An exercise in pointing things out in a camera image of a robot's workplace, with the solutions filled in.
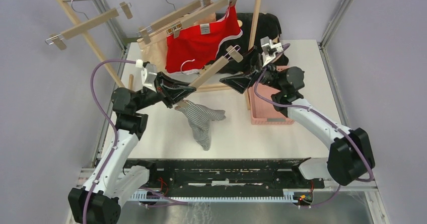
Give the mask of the beige underwear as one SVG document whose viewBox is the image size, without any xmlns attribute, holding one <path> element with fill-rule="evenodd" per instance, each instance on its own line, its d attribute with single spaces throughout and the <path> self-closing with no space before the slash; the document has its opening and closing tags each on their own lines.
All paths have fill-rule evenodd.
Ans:
<svg viewBox="0 0 427 224">
<path fill-rule="evenodd" d="M 144 62 L 148 61 L 156 65 L 158 71 L 165 72 L 166 59 L 167 59 L 167 32 L 166 30 L 151 35 L 151 42 L 146 44 L 144 39 L 138 38 L 137 43 L 141 50 L 141 58 Z"/>
</svg>

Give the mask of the grey striped underwear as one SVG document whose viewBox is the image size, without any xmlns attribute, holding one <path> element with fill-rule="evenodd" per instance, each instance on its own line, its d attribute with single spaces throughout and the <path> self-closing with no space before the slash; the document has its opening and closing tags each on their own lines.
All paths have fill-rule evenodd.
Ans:
<svg viewBox="0 0 427 224">
<path fill-rule="evenodd" d="M 204 151 L 211 148 L 210 123 L 226 119 L 225 110 L 211 109 L 201 104 L 186 100 L 184 107 L 176 106 L 175 110 L 184 114 L 192 130 L 193 138 Z"/>
</svg>

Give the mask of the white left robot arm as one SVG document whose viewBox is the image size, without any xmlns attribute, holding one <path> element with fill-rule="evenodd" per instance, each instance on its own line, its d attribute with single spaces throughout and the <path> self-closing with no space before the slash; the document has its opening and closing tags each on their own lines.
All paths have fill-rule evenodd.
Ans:
<svg viewBox="0 0 427 224">
<path fill-rule="evenodd" d="M 148 115 L 138 111 L 164 103 L 172 108 L 196 87 L 158 73 L 152 88 L 139 91 L 118 88 L 113 91 L 111 101 L 116 121 L 112 123 L 114 138 L 105 156 L 101 158 L 90 178 L 81 188 L 73 188 L 68 201 L 73 218 L 77 223 L 117 223 L 121 209 L 139 187 L 153 187 L 158 173 L 146 166 L 136 165 L 123 177 L 119 174 L 129 154 L 141 140 L 147 127 Z"/>
</svg>

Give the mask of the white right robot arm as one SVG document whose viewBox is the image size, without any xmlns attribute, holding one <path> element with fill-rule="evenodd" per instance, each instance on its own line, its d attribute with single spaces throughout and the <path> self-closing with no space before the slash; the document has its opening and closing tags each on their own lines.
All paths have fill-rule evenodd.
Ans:
<svg viewBox="0 0 427 224">
<path fill-rule="evenodd" d="M 310 104 L 299 92 L 305 86 L 305 72 L 297 66 L 278 70 L 274 61 L 281 55 L 276 51 L 251 56 L 248 70 L 220 82 L 238 93 L 253 88 L 259 99 L 302 125 L 327 147 L 327 158 L 309 158 L 297 165 L 298 169 L 291 173 L 295 186 L 302 188 L 320 178 L 331 178 L 341 186 L 373 181 L 375 160 L 368 133 L 339 124 Z"/>
</svg>

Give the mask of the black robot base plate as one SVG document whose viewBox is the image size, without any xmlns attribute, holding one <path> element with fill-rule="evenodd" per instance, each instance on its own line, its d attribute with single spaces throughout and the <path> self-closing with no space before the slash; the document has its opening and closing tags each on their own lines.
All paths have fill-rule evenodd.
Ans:
<svg viewBox="0 0 427 224">
<path fill-rule="evenodd" d="M 146 187 L 168 197 L 280 197 L 285 189 L 323 189 L 323 179 L 304 179 L 297 169 L 302 161 L 134 159 L 122 169 L 147 167 Z"/>
</svg>

